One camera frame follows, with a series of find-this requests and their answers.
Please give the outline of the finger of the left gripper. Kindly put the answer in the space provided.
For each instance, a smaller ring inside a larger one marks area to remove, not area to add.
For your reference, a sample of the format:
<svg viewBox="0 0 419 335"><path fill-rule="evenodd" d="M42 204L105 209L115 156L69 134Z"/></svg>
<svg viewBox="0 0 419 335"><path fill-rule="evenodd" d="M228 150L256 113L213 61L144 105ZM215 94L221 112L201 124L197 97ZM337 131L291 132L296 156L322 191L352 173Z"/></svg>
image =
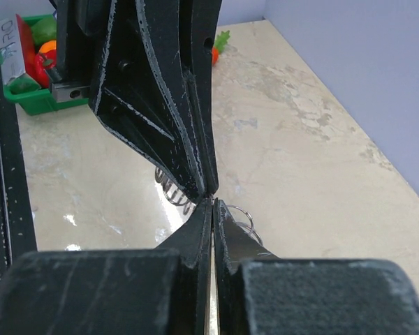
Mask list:
<svg viewBox="0 0 419 335"><path fill-rule="evenodd" d="M188 103L177 138L186 194L214 194L219 187L212 131L212 47L220 1L178 1L182 84Z"/></svg>

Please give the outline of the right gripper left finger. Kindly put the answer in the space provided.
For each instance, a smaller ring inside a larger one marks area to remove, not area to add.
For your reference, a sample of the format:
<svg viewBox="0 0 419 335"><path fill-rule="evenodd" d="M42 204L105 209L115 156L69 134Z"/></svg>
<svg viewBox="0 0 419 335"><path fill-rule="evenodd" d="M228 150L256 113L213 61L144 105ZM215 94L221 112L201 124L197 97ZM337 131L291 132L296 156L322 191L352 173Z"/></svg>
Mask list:
<svg viewBox="0 0 419 335"><path fill-rule="evenodd" d="M0 334L207 334L212 202L153 249L31 252L0 282Z"/></svg>

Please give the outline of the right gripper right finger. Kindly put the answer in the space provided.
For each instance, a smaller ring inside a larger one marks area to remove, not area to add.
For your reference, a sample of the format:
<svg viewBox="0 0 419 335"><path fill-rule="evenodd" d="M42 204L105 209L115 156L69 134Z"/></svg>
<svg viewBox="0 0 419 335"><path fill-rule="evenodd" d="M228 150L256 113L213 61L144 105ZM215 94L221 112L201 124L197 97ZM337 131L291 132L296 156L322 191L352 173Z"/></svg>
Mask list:
<svg viewBox="0 0 419 335"><path fill-rule="evenodd" d="M419 334L419 297L394 262L283 259L213 206L222 334Z"/></svg>

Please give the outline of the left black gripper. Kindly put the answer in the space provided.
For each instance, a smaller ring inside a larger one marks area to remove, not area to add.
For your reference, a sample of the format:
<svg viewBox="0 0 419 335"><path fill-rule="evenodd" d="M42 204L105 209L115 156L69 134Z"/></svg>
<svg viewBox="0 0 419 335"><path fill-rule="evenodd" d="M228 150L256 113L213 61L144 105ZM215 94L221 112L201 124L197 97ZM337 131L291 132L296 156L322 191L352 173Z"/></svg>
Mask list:
<svg viewBox="0 0 419 335"><path fill-rule="evenodd" d="M58 103L80 100L89 96L91 84L90 107L104 127L163 170L188 199L199 202L209 194L186 194L179 184L184 163L176 142L188 103L177 2L51 1L57 58L50 71L50 93Z"/></svg>

